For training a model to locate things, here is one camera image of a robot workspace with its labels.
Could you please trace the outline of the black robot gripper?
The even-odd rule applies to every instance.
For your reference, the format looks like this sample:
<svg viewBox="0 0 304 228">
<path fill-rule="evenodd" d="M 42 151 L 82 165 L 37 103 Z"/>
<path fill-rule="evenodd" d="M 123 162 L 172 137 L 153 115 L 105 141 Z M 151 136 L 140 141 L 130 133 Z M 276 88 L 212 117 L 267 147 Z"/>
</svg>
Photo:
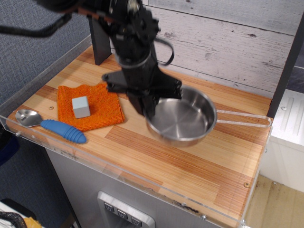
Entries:
<svg viewBox="0 0 304 228">
<path fill-rule="evenodd" d="M 155 60 L 150 58 L 137 65 L 121 64 L 121 68 L 104 74 L 102 80 L 109 92 L 127 94 L 138 114 L 152 118 L 160 97 L 181 98 L 182 82 L 162 72 Z"/>
</svg>

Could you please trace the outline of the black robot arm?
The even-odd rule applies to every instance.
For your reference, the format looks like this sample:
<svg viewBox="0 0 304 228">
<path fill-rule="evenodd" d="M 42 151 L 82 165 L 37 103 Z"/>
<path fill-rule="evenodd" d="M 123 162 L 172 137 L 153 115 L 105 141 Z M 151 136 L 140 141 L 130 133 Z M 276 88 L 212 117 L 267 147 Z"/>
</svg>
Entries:
<svg viewBox="0 0 304 228">
<path fill-rule="evenodd" d="M 154 43 L 159 41 L 158 20 L 140 0 L 40 0 L 42 7 L 61 13 L 60 19 L 39 30 L 1 26 L 3 34 L 45 38 L 78 13 L 94 19 L 110 38 L 120 71 L 102 79 L 112 93 L 126 94 L 135 110 L 153 117 L 161 98 L 181 98 L 181 81 L 159 69 Z"/>
</svg>

